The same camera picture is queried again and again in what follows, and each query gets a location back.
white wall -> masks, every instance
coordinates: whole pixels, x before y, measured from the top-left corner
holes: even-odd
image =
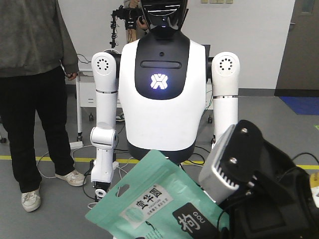
[[[59,0],[78,53],[90,58],[111,48],[112,10],[122,0]],[[201,4],[188,0],[182,32],[200,44],[210,44],[210,56],[222,51],[238,55],[240,88],[275,89],[295,0],[234,0],[233,4]],[[117,50],[125,44],[118,20]]]

screw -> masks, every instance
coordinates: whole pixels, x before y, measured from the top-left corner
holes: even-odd
[[[231,157],[231,158],[229,159],[229,162],[230,162],[230,163],[233,163],[233,164],[237,164],[237,158]]]
[[[241,133],[248,133],[248,129],[247,128],[242,128],[240,132]]]

black pants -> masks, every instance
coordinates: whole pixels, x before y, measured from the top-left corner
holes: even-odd
[[[8,132],[13,175],[22,193],[37,189],[41,182],[34,152],[35,111],[55,173],[68,174],[74,170],[74,161],[65,129],[67,94],[61,67],[34,76],[0,78],[0,115]]]

caster wheel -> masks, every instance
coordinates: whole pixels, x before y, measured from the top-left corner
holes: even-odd
[[[94,117],[93,117],[92,113],[90,113],[90,115],[89,115],[89,121],[93,121],[93,120],[94,120]]]

black label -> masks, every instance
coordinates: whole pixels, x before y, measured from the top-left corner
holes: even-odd
[[[180,228],[194,239],[212,239],[218,235],[214,225],[192,203],[173,212]]]

